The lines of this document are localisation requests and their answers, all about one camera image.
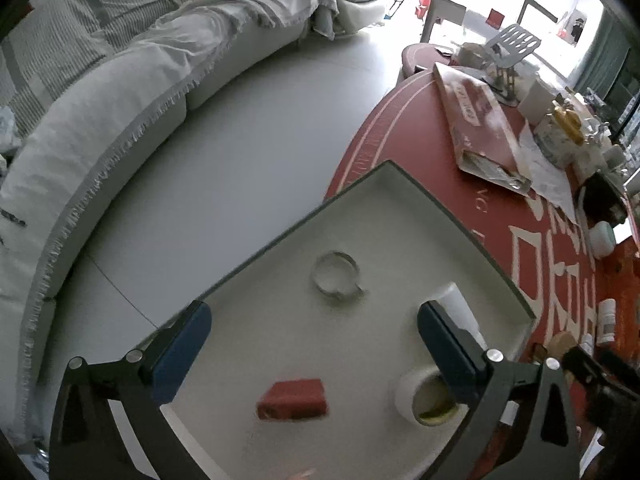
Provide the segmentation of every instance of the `fringe trim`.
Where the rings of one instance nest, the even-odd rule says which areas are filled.
[[[269,20],[267,23],[260,24],[269,28],[277,27],[293,27],[295,25],[308,20],[309,17],[320,6],[326,6],[333,12],[337,12],[337,6],[332,0],[317,0],[314,4],[299,12],[296,16],[292,16],[290,20],[285,23],[276,24]],[[33,377],[32,363],[33,352],[35,346],[35,334],[38,331],[38,324],[40,322],[40,315],[42,313],[42,307],[47,299],[46,293],[49,290],[50,279],[53,273],[53,269],[56,265],[58,257],[64,243],[68,240],[71,232],[78,225],[78,221],[85,211],[88,203],[99,193],[102,182],[105,181],[111,171],[117,166],[117,164],[127,155],[131,147],[138,140],[142,138],[146,129],[156,122],[172,105],[178,100],[185,97],[193,88],[215,68],[217,60],[229,50],[238,35],[242,33],[244,26],[250,19],[255,19],[257,16],[255,12],[249,13],[243,21],[238,21],[238,28],[236,33],[223,45],[218,47],[210,54],[210,58],[196,67],[182,83],[175,84],[172,88],[175,90],[168,90],[165,95],[156,99],[155,102],[160,101],[158,104],[151,103],[144,112],[142,112],[136,119],[137,126],[133,123],[130,124],[130,128],[125,130],[118,139],[112,144],[112,147],[108,148],[106,152],[98,160],[98,163],[94,168],[100,168],[97,171],[92,171],[85,181],[79,186],[76,193],[68,202],[75,203],[75,205],[67,208],[60,215],[56,224],[49,234],[49,238],[44,246],[36,272],[31,281],[31,290],[29,292],[27,302],[25,305],[25,312],[28,315],[25,316],[22,333],[20,335],[21,355],[18,364],[18,384],[20,391],[17,393],[14,429],[12,431],[12,437],[16,442],[23,440],[26,437],[26,433],[29,427],[29,408],[33,402],[31,390],[36,381],[36,377]]]

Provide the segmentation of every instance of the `throw blanket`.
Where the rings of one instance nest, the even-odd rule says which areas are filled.
[[[28,137],[0,188],[0,426],[15,440],[32,408],[38,325],[52,318],[50,271],[100,184],[245,23],[290,27],[319,6],[337,12],[335,0],[191,0],[76,82]],[[330,24],[319,32],[332,36]]]

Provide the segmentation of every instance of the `striped sofa cushion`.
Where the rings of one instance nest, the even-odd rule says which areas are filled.
[[[0,44],[0,105],[27,137],[85,72],[188,0],[48,0]]]

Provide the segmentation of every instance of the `tray rim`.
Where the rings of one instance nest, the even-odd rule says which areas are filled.
[[[462,222],[440,200],[438,200],[431,192],[429,192],[420,182],[415,180],[414,177],[412,177],[407,171],[405,171],[399,164],[397,164],[396,162],[394,162],[394,161],[392,161],[390,159],[381,162],[373,170],[371,170],[368,173],[364,174],[363,176],[361,176],[360,178],[358,178],[357,180],[355,180],[354,182],[349,184],[347,187],[345,187],[343,190],[341,190],[340,193],[337,193],[336,195],[332,196],[330,199],[325,200],[324,202],[322,202],[321,205],[319,205],[318,207],[313,209],[311,212],[309,212],[306,216],[301,218],[299,221],[295,222],[295,224],[293,224],[291,227],[287,228],[279,236],[277,236],[271,242],[266,244],[263,248],[261,248],[260,250],[258,250],[254,254],[252,254],[252,256],[247,258],[243,263],[238,265],[235,269],[231,270],[231,272],[228,272],[225,276],[220,278],[214,285],[210,286],[207,290],[205,290],[203,293],[201,293],[195,299],[199,300],[199,301],[203,301],[204,303],[207,303],[206,301],[204,301],[204,299],[207,296],[209,296],[210,294],[214,293],[222,285],[224,285],[226,282],[231,280],[237,274],[239,274],[240,272],[245,270],[248,266],[250,266],[252,263],[254,263],[254,261],[256,261],[258,258],[260,258],[265,253],[267,253],[268,251],[273,249],[279,243],[281,243],[286,237],[288,237],[290,234],[292,234],[292,232],[294,232],[297,229],[299,229],[300,227],[302,227],[306,222],[308,222],[313,217],[318,215],[321,211],[323,211],[324,209],[329,207],[333,202],[335,202],[339,198],[343,197],[346,193],[348,193],[354,187],[356,187],[359,184],[363,183],[367,179],[372,178],[374,175],[376,175],[378,173],[381,173],[383,171],[389,171],[387,168],[391,168],[392,171],[397,171],[401,176],[404,176],[405,179],[407,179],[410,184],[412,184],[414,187],[417,187],[417,189],[421,193],[423,193],[423,195],[425,197],[427,197],[428,200],[430,200],[441,212],[443,212],[447,216],[447,218],[452,222],[452,224],[457,229],[459,229],[459,231],[462,232],[462,234],[465,235],[465,237],[469,241],[471,241],[471,243],[476,247],[476,249],[478,251],[480,251],[482,256],[484,256],[487,259],[489,264],[494,268],[494,270],[496,270],[498,272],[498,275],[502,278],[502,280],[506,283],[506,285],[511,289],[512,293],[514,294],[514,296],[516,297],[516,299],[520,303],[520,306],[522,307],[524,312],[529,317],[529,327],[527,329],[528,336],[527,336],[527,338],[524,338],[523,341],[521,341],[521,343],[518,346],[518,349],[516,351],[516,354],[513,356],[513,359],[520,358],[522,353],[523,353],[523,351],[524,351],[524,349],[527,346],[527,343],[529,341],[529,337],[531,336],[531,334],[533,332],[534,324],[536,322],[536,315],[533,312],[533,310],[531,309],[531,307],[529,306],[529,303],[527,303],[527,300],[525,300],[525,298],[522,295],[522,293],[518,290],[516,285],[513,283],[513,280],[504,272],[502,267],[500,267],[498,262],[495,261],[494,257],[491,256],[489,251],[487,251],[487,249],[478,241],[478,239],[473,235],[473,233],[469,229],[467,229],[462,224]],[[209,303],[207,303],[207,305],[209,305],[209,308],[212,310],[212,314],[214,314],[215,313],[214,307],[211,306]],[[184,309],[181,309],[174,316],[172,316],[166,323],[164,323],[157,331],[154,331],[149,337],[147,337],[140,344],[140,347],[146,346],[146,343],[151,341],[155,337],[156,333],[159,330],[162,330],[163,328],[165,328],[167,326],[170,326],[174,322],[174,320],[177,319],[177,317],[182,313],[183,310]]]

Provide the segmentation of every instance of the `red box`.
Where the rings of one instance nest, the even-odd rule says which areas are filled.
[[[320,379],[275,383],[257,406],[261,420],[303,420],[327,414],[324,386]]]

